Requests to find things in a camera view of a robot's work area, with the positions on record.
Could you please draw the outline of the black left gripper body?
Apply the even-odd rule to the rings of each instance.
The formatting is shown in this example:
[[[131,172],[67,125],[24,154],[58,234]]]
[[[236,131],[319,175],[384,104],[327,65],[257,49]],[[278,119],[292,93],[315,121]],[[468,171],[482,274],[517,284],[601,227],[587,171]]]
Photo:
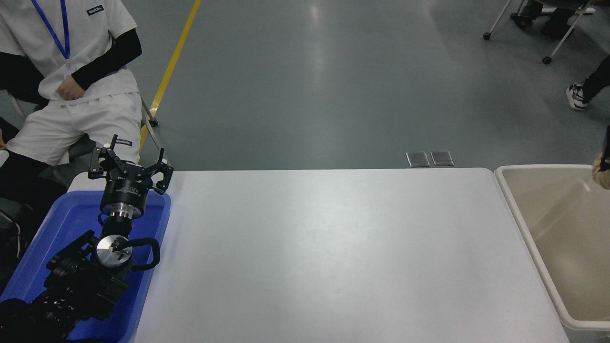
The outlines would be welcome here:
[[[111,211],[120,203],[144,211],[147,197],[153,186],[152,178],[140,172],[140,177],[124,178],[117,171],[106,173],[106,185],[101,199],[100,210]]]

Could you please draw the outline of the person's left hand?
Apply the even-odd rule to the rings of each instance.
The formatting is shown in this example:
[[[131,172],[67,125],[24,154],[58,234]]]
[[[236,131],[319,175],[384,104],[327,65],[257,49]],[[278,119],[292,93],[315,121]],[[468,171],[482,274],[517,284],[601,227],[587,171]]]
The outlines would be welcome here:
[[[81,99],[85,94],[85,89],[81,87],[72,76],[69,76],[59,87],[55,90],[55,93],[61,97],[64,101],[74,101]]]

